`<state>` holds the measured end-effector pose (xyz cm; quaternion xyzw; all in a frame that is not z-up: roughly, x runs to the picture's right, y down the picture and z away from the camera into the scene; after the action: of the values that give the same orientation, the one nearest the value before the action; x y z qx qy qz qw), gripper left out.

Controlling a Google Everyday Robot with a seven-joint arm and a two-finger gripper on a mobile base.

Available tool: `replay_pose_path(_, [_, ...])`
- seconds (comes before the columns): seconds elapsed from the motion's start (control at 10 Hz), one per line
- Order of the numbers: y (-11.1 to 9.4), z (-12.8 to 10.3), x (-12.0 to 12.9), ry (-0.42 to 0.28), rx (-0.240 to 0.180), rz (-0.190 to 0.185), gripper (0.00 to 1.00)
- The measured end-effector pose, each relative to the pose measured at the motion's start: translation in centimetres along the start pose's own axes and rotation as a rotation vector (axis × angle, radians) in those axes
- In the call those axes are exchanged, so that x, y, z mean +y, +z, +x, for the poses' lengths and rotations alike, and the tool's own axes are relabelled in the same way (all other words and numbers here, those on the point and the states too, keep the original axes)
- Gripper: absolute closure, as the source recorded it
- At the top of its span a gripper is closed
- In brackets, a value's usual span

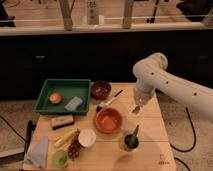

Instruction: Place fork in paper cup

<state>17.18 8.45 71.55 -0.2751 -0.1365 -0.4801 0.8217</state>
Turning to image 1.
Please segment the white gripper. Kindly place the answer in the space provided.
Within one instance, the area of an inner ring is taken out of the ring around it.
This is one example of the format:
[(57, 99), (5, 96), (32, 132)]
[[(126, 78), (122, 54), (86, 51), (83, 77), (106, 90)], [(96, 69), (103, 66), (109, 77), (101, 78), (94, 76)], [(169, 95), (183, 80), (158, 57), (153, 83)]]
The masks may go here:
[(134, 114), (140, 112), (140, 109), (145, 106), (150, 100), (151, 96), (148, 93), (140, 92), (136, 89), (133, 90), (135, 108), (132, 110)]

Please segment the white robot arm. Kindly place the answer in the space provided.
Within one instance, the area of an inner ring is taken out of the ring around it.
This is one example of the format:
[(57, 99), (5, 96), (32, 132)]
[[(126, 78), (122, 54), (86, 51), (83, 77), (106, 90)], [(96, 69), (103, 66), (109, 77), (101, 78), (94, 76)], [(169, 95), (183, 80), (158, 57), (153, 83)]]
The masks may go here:
[(137, 79), (135, 103), (144, 106), (158, 89), (213, 122), (213, 89), (172, 75), (167, 67), (168, 60), (162, 53), (154, 53), (133, 66)]

